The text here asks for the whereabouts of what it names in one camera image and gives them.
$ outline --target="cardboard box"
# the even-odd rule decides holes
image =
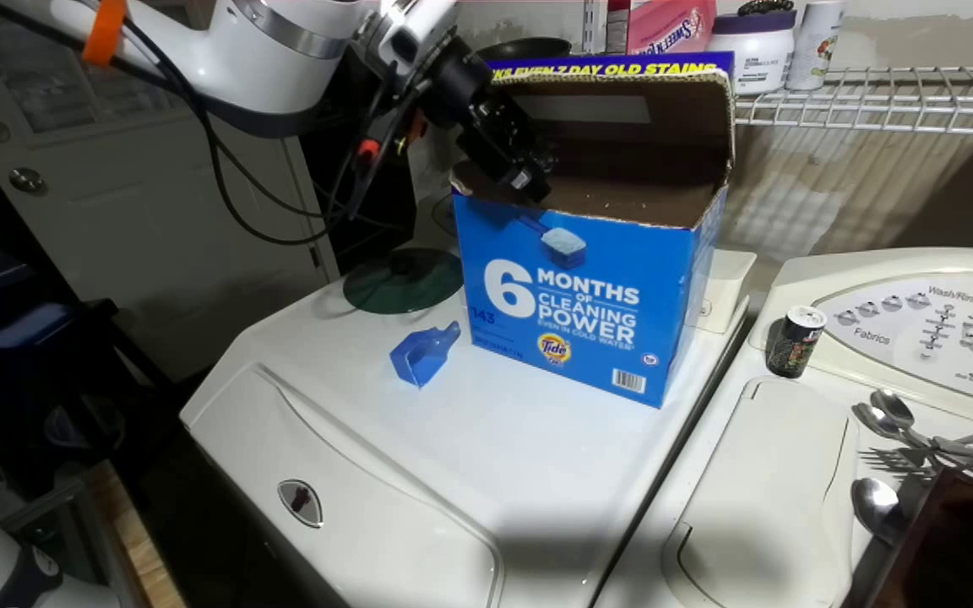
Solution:
[[[661,404],[732,159],[729,55],[496,63],[554,146],[545,206],[453,171],[480,347]]]
[[[707,52],[715,0],[607,0],[612,55]]]

